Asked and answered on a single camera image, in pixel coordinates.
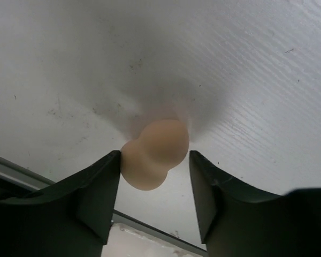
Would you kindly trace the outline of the beige makeup sponge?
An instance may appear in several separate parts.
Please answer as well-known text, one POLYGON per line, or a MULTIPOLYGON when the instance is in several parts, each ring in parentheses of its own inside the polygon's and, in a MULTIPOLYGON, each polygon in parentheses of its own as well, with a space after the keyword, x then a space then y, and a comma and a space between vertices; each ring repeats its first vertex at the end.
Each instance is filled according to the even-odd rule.
POLYGON ((188 149, 189 132, 185 123, 175 119, 157 120, 146 126, 137 139, 124 144, 121 174, 138 190, 154 190, 185 159, 188 149))

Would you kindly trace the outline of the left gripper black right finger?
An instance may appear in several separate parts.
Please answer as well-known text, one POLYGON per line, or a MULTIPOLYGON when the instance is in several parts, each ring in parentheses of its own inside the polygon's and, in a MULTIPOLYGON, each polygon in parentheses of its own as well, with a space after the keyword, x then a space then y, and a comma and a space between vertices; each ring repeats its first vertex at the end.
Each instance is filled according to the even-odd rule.
POLYGON ((201 241, 209 256, 321 256, 321 188, 277 195, 189 154, 201 241))

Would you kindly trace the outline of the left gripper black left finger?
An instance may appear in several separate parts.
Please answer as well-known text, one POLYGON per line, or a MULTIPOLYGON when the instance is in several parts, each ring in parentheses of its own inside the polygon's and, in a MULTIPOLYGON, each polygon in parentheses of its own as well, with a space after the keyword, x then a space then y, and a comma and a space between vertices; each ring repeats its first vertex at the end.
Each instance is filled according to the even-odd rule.
POLYGON ((114 150, 35 192, 0 179, 0 256, 100 256, 111 228, 120 157, 114 150))

